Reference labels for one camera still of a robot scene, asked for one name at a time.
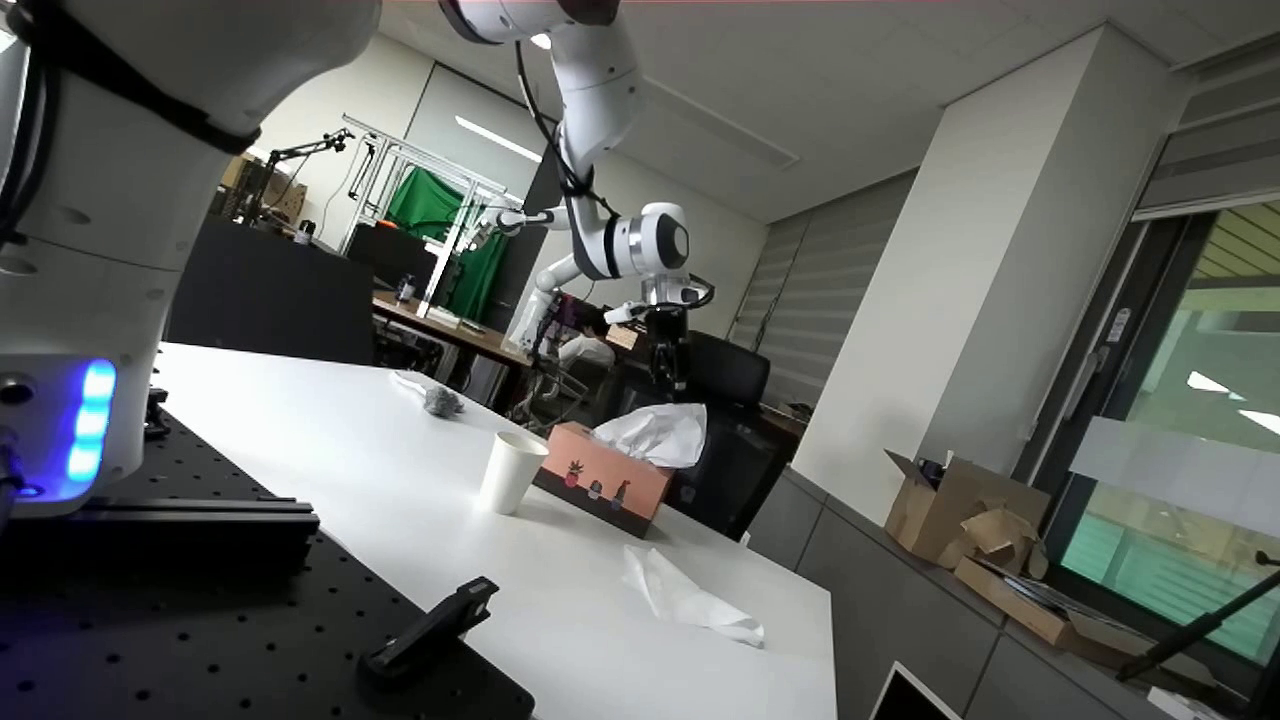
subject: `blue light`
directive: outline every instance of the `blue light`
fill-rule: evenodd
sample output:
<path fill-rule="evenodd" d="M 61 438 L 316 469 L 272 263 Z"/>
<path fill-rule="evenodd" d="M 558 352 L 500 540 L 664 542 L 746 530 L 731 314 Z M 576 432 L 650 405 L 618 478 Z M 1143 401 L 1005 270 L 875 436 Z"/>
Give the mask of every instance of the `blue light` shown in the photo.
<path fill-rule="evenodd" d="M 80 438 L 101 443 L 109 436 L 109 421 L 111 421 L 111 411 L 103 405 L 85 405 L 77 417 L 77 443 Z"/>
<path fill-rule="evenodd" d="M 115 397 L 115 369 L 109 360 L 91 360 L 85 369 L 80 405 L 111 405 Z"/>
<path fill-rule="evenodd" d="M 103 443 L 70 443 L 66 478 L 91 482 L 101 465 L 103 465 Z"/>

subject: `white table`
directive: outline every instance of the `white table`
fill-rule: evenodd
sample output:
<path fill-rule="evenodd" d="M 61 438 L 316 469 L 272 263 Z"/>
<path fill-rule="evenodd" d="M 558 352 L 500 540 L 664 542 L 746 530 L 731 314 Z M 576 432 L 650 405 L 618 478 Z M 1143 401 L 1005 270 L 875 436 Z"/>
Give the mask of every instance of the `white table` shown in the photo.
<path fill-rule="evenodd" d="M 489 438 L 506 421 L 425 411 L 432 381 L 379 369 L 163 343 L 169 411 L 321 525 L 419 606 L 490 576 L 490 619 L 469 644 L 518 681 L 546 720 L 833 720 L 828 591 L 661 510 L 661 547 L 699 587 L 769 628 L 769 648 L 664 624 L 628 583 L 640 540 L 557 496 L 518 514 L 471 507 Z"/>

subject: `computer monitor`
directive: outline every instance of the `computer monitor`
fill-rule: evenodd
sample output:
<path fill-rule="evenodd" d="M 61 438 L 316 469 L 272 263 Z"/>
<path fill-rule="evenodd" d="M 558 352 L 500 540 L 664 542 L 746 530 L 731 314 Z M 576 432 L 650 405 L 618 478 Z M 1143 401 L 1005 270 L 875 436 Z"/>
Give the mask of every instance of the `computer monitor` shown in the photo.
<path fill-rule="evenodd" d="M 425 239 L 384 226 L 384 225 L 355 225 L 346 258 L 365 263 L 374 283 L 396 287 L 403 277 L 417 277 L 419 287 L 432 279 L 435 256 L 428 256 Z"/>
<path fill-rule="evenodd" d="M 959 713 L 930 697 L 905 664 L 890 664 L 869 720 L 959 720 Z"/>

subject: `window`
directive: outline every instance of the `window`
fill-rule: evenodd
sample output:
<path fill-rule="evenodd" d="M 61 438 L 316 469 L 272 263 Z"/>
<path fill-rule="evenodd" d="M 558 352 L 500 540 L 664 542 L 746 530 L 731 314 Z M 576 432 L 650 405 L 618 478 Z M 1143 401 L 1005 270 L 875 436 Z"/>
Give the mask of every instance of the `window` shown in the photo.
<path fill-rule="evenodd" d="M 1079 333 L 1079 372 L 1060 377 L 1046 417 L 1069 421 L 1039 427 L 1025 474 L 1060 496 L 1046 526 L 1055 580 L 1092 583 L 1092 601 L 1123 602 L 1120 619 L 1162 634 L 1253 587 L 1268 570 L 1257 550 L 1280 555 L 1280 510 L 1270 525 L 1203 510 L 1229 482 L 1217 465 L 1195 482 L 1139 474 L 1154 469 L 1139 465 L 1151 458 L 1143 449 L 1210 449 L 1280 482 L 1280 204 L 1134 226 L 1120 263 L 1123 279 L 1092 313 L 1101 325 Z M 1134 457 L 1088 474 L 1117 436 Z M 1274 644 L 1270 591 L 1210 630 L 1201 654 L 1257 676 Z"/>

